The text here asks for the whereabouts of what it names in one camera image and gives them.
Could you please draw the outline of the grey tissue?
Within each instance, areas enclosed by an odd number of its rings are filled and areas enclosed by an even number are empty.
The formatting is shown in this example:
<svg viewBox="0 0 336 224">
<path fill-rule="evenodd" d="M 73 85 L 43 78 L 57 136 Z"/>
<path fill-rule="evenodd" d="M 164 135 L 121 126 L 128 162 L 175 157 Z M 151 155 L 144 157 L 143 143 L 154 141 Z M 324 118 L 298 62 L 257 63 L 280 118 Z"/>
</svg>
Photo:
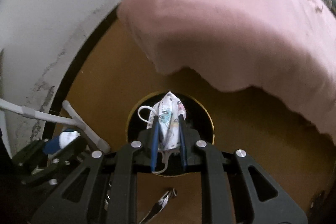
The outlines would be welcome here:
<svg viewBox="0 0 336 224">
<path fill-rule="evenodd" d="M 60 149 L 64 149 L 70 143 L 80 136 L 78 131 L 64 131 L 59 135 L 59 146 Z"/>
</svg>

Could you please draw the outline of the white rack legs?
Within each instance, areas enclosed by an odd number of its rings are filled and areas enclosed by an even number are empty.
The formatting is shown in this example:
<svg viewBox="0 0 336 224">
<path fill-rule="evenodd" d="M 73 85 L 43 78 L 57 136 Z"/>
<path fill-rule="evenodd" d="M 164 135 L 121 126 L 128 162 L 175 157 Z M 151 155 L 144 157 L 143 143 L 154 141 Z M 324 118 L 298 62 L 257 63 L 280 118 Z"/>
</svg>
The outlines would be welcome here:
<svg viewBox="0 0 336 224">
<path fill-rule="evenodd" d="M 78 131 L 80 136 L 84 137 L 91 150 L 96 151 L 99 150 L 103 153 L 108 153 L 110 151 L 109 144 L 102 138 L 100 138 L 80 117 L 80 115 L 74 110 L 71 104 L 65 100 L 62 103 L 64 110 L 70 115 L 69 118 L 60 117 L 52 114 L 47 114 L 41 111 L 36 111 L 29 107 L 18 106 L 13 103 L 7 102 L 1 99 L 1 109 L 8 110 L 10 112 L 20 114 L 25 118 L 37 119 L 41 121 L 51 122 L 51 123 L 59 123 L 66 126 L 66 131 Z M 49 155 L 51 158 L 55 158 L 57 152 L 54 155 Z"/>
</svg>

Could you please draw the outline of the pink bed blanket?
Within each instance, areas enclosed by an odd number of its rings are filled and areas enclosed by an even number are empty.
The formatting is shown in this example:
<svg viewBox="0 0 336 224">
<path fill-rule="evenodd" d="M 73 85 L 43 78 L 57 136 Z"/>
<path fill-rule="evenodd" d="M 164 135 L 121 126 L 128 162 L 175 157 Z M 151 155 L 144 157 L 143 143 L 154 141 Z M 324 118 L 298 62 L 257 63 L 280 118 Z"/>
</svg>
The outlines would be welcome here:
<svg viewBox="0 0 336 224">
<path fill-rule="evenodd" d="M 335 17 L 322 0 L 121 0 L 117 15 L 159 73 L 262 88 L 335 137 Z"/>
</svg>

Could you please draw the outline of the patterned face mask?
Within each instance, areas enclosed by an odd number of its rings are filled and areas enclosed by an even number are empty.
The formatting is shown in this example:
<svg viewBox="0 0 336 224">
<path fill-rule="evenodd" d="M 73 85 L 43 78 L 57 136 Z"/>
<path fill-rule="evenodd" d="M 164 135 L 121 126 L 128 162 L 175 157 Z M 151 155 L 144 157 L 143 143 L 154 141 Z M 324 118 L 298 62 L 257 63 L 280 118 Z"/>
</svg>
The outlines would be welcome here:
<svg viewBox="0 0 336 224">
<path fill-rule="evenodd" d="M 157 164 L 153 174 L 162 174 L 168 169 L 171 155 L 180 154 L 179 114 L 186 119 L 186 109 L 181 100 L 172 92 L 168 92 L 154 106 L 141 106 L 137 110 L 140 120 L 152 128 L 154 117 L 159 121 L 159 142 L 157 151 Z"/>
</svg>

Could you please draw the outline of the black round trash bin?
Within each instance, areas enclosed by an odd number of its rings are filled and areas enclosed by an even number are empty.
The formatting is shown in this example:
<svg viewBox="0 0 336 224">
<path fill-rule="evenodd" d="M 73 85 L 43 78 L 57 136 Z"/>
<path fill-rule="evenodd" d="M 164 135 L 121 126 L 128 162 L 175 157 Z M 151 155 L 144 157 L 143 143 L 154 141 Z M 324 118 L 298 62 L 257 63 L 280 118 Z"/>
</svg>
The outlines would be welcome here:
<svg viewBox="0 0 336 224">
<path fill-rule="evenodd" d="M 198 140 L 213 143 L 214 124 L 195 98 L 154 93 L 138 102 L 129 114 L 127 140 L 140 140 L 147 148 L 149 170 L 159 176 L 180 176 L 198 162 L 192 147 Z"/>
</svg>

